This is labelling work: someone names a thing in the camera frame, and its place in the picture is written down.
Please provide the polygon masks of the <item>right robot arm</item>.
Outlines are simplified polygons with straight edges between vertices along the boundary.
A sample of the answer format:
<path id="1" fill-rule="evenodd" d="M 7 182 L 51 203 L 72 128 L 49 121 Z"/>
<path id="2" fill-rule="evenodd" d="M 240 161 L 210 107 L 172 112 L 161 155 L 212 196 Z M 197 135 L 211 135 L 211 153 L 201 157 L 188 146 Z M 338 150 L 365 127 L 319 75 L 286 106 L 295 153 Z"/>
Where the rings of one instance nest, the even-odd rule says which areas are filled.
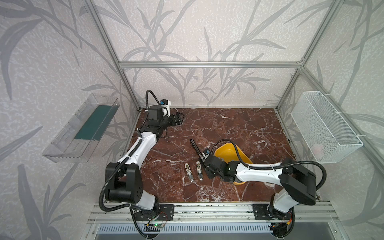
<path id="1" fill-rule="evenodd" d="M 231 144 L 223 146 L 224 155 L 215 155 L 208 149 L 197 151 L 207 176 L 220 177 L 224 182 L 245 183 L 263 182 L 275 184 L 283 189 L 271 198 L 270 212 L 287 213 L 298 204 L 313 206 L 316 204 L 316 175 L 303 165 L 297 165 L 291 159 L 270 165 L 254 165 L 246 162 L 249 158 L 239 148 Z"/>

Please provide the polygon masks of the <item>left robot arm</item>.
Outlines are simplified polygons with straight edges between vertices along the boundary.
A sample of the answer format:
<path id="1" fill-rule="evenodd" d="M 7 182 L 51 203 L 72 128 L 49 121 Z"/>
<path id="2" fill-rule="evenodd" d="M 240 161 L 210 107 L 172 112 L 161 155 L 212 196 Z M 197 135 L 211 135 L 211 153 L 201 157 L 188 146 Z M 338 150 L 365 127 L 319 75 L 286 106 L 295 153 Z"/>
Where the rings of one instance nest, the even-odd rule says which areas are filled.
<path id="1" fill-rule="evenodd" d="M 159 200 L 144 190 L 141 167 L 150 150 L 168 127 L 181 125 L 181 113 L 171 114 L 171 102 L 160 100 L 147 107 L 147 118 L 137 129 L 138 138 L 131 149 L 116 163 L 106 167 L 106 181 L 99 196 L 99 207 L 104 212 L 123 208 L 159 212 Z"/>

